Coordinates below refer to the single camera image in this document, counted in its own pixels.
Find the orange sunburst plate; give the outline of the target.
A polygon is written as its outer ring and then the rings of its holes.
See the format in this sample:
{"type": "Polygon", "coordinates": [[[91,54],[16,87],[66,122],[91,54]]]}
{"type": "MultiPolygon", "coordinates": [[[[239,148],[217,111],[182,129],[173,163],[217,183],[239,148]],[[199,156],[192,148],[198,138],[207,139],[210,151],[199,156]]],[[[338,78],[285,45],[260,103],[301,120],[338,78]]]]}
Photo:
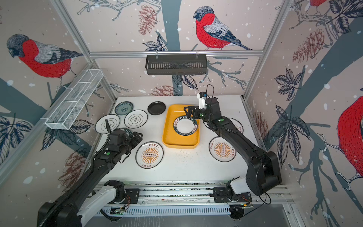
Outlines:
{"type": "Polygon", "coordinates": [[[139,167],[152,169],[161,163],[163,157],[163,147],[155,141],[150,141],[139,147],[135,160],[139,167]]]}
{"type": "Polygon", "coordinates": [[[240,133],[242,134],[244,133],[244,127],[238,120],[234,118],[229,118],[229,120],[231,120],[231,122],[235,125],[235,127],[238,129],[240,133]]]}
{"type": "Polygon", "coordinates": [[[211,156],[219,162],[232,161],[236,156],[236,150],[222,137],[215,137],[209,142],[211,156]]]}

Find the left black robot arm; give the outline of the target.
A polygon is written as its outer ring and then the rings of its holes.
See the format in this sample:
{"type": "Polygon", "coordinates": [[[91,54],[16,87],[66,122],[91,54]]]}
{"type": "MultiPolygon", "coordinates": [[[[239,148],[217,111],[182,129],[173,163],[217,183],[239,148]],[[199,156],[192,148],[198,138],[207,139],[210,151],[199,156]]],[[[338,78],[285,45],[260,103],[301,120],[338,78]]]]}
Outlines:
{"type": "Polygon", "coordinates": [[[45,203],[38,211],[39,227],[81,227],[78,212],[88,195],[122,158],[130,154],[139,143],[143,134],[116,129],[108,134],[105,144],[95,153],[90,168],[85,174],[55,202],[45,203]]]}

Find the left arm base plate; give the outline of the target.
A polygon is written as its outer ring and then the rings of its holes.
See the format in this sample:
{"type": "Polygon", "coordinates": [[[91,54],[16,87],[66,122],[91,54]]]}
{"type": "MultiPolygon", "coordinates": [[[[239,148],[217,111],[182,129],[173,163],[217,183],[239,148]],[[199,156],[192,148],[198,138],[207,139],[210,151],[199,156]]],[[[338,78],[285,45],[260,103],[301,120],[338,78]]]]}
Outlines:
{"type": "Polygon", "coordinates": [[[108,205],[129,205],[137,204],[139,200],[140,189],[124,189],[123,192],[116,190],[116,197],[108,202],[108,205]]]}

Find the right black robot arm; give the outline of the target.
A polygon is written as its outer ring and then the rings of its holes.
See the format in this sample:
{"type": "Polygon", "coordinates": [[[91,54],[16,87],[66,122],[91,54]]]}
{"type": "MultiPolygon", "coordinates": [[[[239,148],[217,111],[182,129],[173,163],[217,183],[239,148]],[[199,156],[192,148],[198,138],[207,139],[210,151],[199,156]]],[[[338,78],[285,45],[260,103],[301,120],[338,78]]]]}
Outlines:
{"type": "Polygon", "coordinates": [[[244,177],[230,180],[226,184],[228,198],[235,201],[243,193],[261,196],[282,183],[277,155],[266,152],[245,137],[232,120],[222,115],[216,97],[203,95],[198,106],[184,108],[188,118],[201,119],[211,131],[227,141],[247,164],[244,177]]]}

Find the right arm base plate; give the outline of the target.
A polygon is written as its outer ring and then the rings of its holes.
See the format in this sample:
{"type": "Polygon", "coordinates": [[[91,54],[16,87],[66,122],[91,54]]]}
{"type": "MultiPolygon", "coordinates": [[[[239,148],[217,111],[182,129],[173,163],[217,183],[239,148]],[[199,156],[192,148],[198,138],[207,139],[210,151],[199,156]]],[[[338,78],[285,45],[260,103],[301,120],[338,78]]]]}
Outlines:
{"type": "Polygon", "coordinates": [[[214,198],[215,203],[251,203],[251,193],[236,194],[232,189],[227,187],[214,187],[211,197],[214,198]]]}

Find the yellow plastic bin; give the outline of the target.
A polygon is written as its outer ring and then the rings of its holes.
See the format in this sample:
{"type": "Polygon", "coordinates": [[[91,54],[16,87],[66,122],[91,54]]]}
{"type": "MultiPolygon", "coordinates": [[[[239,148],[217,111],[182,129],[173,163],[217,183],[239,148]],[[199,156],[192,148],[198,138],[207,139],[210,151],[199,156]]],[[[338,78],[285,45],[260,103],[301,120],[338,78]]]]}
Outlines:
{"type": "Polygon", "coordinates": [[[200,141],[200,120],[186,116],[187,105],[169,106],[165,118],[162,142],[168,148],[194,149],[200,141]]]}

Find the dark rim lettered plate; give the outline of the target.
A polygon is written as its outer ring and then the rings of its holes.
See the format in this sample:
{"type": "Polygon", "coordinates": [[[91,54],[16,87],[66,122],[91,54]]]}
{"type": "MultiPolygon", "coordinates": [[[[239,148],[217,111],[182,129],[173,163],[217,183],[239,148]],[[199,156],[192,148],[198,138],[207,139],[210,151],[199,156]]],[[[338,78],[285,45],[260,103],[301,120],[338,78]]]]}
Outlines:
{"type": "Polygon", "coordinates": [[[181,136],[190,136],[198,129],[198,123],[195,119],[187,116],[180,116],[173,123],[174,131],[181,136]]]}

